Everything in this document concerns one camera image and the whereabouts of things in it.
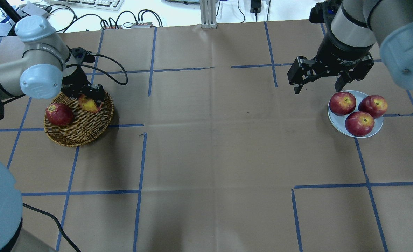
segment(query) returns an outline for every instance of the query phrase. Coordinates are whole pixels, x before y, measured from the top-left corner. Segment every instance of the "red apple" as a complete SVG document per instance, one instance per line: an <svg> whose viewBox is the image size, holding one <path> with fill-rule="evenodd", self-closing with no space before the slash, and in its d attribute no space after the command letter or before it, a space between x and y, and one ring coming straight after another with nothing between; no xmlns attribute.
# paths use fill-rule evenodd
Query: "red apple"
<svg viewBox="0 0 413 252"><path fill-rule="evenodd" d="M384 97L376 94L365 97L359 104L359 111L367 112L373 116L373 118L378 118L387 111L388 107L389 105Z"/></svg>
<svg viewBox="0 0 413 252"><path fill-rule="evenodd" d="M356 98L349 92L335 93L329 101L329 108L335 115L348 115L356 108Z"/></svg>
<svg viewBox="0 0 413 252"><path fill-rule="evenodd" d="M345 120L345 128L355 136L365 136L375 127L375 119L367 112L357 111Z"/></svg>
<svg viewBox="0 0 413 252"><path fill-rule="evenodd" d="M79 97L79 106L82 110L91 112L91 113L98 113L101 110L101 106L97 107L96 103L93 99L88 98L85 94L82 94Z"/></svg>
<svg viewBox="0 0 413 252"><path fill-rule="evenodd" d="M74 119L71 108L63 103L51 103L45 112L48 121L59 126L68 125Z"/></svg>

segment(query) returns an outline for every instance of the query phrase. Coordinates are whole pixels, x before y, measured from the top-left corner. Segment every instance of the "keyboard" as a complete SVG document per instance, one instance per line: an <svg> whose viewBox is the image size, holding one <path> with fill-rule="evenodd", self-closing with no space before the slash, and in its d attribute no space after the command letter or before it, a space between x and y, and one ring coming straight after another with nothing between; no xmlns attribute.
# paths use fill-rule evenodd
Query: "keyboard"
<svg viewBox="0 0 413 252"><path fill-rule="evenodd" d="M71 6L82 6L89 8L119 10L125 0L45 0L51 4Z"/></svg>

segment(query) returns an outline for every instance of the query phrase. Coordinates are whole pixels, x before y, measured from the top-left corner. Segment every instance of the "white floor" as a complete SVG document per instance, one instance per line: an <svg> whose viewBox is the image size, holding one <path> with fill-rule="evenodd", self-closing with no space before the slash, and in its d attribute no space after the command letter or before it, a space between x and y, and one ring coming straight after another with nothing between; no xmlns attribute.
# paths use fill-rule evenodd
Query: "white floor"
<svg viewBox="0 0 413 252"><path fill-rule="evenodd" d="M166 0L124 0L119 11L99 10L95 8L80 8L74 7L77 16L82 16L88 13L94 13L101 16L103 19L109 17L116 19L118 15L125 10L132 11L138 14L142 9L150 9L159 14L163 21L163 26L187 26L200 24L200 5L191 4L186 5L179 2L167 2ZM272 5L269 13L269 21L275 20L298 20L308 19L309 12L317 2L324 0L272 0ZM19 0L8 0L12 5L24 3ZM46 4L45 1L32 0L31 2ZM258 15L258 21L267 20L268 4L265 0L262 1L261 13ZM245 14L245 22L255 22L255 15L250 13L250 0L227 0L222 1L218 16L218 23L239 23L243 21L244 17L238 10L238 3L242 13ZM51 24L56 29L66 27L72 18L72 13L66 10L56 11L53 16L49 18ZM151 13L146 13L144 21L153 22L157 24L156 19ZM134 22L130 14L124 14L119 20L120 24L125 22ZM68 29L67 32L81 32L85 30L99 30L100 19L96 16L87 16Z"/></svg>

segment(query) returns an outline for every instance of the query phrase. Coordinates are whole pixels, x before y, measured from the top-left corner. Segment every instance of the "metal post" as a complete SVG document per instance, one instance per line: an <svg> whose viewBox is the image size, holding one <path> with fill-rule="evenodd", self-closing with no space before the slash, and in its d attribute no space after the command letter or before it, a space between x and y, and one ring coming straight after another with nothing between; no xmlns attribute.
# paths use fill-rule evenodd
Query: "metal post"
<svg viewBox="0 0 413 252"><path fill-rule="evenodd" d="M215 0L200 0L200 16L202 17L202 28L216 28Z"/></svg>

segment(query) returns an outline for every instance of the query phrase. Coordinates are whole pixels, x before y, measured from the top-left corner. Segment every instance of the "woven basket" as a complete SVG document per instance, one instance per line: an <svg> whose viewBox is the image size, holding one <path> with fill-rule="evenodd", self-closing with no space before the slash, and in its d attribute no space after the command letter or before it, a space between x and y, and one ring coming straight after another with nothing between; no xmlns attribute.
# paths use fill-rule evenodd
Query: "woven basket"
<svg viewBox="0 0 413 252"><path fill-rule="evenodd" d="M70 99L63 93L52 102L66 104L74 113L74 121L66 126L54 125L45 116L45 133L59 145L75 147L92 142L107 129L113 118L113 101L107 92L98 113L82 110L77 99Z"/></svg>

